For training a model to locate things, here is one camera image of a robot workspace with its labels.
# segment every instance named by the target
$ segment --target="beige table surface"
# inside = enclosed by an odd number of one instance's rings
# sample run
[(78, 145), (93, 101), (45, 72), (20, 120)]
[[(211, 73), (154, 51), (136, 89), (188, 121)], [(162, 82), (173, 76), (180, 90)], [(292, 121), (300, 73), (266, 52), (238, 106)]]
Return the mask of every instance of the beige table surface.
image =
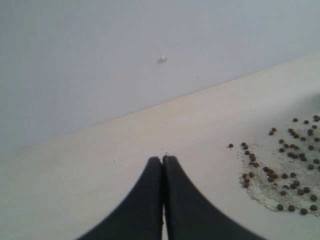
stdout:
[(250, 199), (237, 158), (239, 143), (256, 141), (264, 162), (274, 161), (270, 128), (280, 135), (293, 117), (316, 113), (319, 53), (2, 157), (0, 239), (79, 237), (123, 200), (150, 156), (168, 153), (243, 226), (272, 240), (318, 240), (320, 217), (271, 212)]

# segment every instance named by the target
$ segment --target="white wall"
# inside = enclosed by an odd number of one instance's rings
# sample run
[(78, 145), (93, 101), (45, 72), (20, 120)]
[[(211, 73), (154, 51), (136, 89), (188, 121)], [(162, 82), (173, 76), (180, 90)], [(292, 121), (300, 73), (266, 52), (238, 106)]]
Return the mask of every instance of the white wall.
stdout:
[(318, 0), (1, 0), (0, 155), (318, 52), (319, 23)]

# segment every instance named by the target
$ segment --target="white speck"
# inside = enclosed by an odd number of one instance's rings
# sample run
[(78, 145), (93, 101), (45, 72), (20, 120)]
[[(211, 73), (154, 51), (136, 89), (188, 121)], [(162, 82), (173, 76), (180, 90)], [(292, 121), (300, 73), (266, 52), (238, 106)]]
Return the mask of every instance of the white speck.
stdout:
[(167, 61), (168, 58), (164, 55), (162, 55), (160, 58), (159, 58), (159, 63), (164, 63), (165, 61)]

